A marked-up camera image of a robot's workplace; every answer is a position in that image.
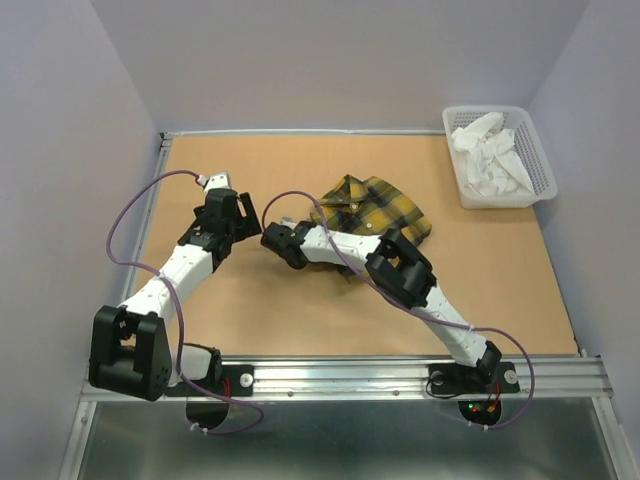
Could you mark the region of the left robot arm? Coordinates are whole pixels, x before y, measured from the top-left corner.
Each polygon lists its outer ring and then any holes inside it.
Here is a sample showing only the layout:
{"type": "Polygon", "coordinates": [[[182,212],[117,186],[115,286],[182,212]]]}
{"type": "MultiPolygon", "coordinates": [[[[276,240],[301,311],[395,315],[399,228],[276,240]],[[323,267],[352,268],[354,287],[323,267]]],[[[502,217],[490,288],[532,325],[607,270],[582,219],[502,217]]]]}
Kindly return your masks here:
{"type": "Polygon", "coordinates": [[[261,233],[247,192],[210,189],[194,216],[169,259],[138,292],[96,313],[88,374],[93,387],[155,401],[183,381],[167,335],[176,315],[171,294],[185,301],[235,243],[261,233]]]}

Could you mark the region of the yellow plaid long sleeve shirt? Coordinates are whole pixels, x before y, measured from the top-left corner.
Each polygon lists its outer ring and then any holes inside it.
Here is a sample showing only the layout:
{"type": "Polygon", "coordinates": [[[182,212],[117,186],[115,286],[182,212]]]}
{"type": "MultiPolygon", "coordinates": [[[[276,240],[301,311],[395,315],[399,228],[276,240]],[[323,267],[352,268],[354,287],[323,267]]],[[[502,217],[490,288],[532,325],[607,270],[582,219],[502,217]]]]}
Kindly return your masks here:
{"type": "Polygon", "coordinates": [[[432,231],[431,222],[413,200],[376,176],[360,180],[345,175],[317,202],[333,231],[370,236],[396,229],[416,247],[432,231]]]}

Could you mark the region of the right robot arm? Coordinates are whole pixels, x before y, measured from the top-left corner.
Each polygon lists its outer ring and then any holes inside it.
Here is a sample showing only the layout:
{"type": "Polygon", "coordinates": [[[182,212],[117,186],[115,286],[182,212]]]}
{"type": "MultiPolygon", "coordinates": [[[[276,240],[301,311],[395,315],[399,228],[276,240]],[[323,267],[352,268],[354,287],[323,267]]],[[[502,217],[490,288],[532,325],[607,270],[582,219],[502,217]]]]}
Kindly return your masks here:
{"type": "Polygon", "coordinates": [[[272,222],[261,244],[293,269],[333,264],[363,276],[387,300],[431,328],[447,347],[466,387],[482,390],[495,380],[501,352],[449,302],[432,264],[400,231],[362,236],[307,221],[272,222]]]}

